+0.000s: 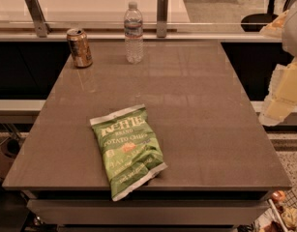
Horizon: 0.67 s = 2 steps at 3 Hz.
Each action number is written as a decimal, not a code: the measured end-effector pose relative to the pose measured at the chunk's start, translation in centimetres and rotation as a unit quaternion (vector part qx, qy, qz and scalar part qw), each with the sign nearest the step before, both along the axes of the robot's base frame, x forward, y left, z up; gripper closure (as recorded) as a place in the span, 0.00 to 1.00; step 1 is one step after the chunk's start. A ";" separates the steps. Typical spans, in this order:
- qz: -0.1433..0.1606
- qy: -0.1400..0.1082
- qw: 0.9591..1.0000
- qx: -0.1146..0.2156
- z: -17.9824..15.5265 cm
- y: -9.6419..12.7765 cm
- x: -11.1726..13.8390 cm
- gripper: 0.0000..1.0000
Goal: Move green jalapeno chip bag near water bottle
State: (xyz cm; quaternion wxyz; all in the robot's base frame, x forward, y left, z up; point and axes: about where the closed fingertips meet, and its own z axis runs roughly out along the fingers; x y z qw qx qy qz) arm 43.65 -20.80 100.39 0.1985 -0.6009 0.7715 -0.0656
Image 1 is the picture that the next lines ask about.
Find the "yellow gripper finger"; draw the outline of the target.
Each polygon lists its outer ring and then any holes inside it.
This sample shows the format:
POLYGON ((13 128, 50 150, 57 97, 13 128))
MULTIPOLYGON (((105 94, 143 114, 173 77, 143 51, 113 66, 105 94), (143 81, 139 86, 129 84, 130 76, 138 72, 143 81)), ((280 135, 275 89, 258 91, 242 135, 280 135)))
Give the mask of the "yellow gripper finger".
POLYGON ((272 22, 265 25, 260 31, 259 34, 266 37, 280 38, 282 36, 282 29, 286 19, 288 11, 281 13, 276 19, 272 22))
POLYGON ((272 72, 268 91, 259 122, 273 127, 283 122, 297 106, 297 57, 287 66, 277 64, 272 72))

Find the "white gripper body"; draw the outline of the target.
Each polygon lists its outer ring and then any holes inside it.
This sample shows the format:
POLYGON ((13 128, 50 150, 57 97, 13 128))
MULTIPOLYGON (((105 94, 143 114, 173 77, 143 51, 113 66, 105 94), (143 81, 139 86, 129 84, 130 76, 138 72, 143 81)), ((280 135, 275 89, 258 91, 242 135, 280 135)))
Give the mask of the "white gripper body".
POLYGON ((297 57, 297 0, 288 11, 282 29, 282 48, 297 57))

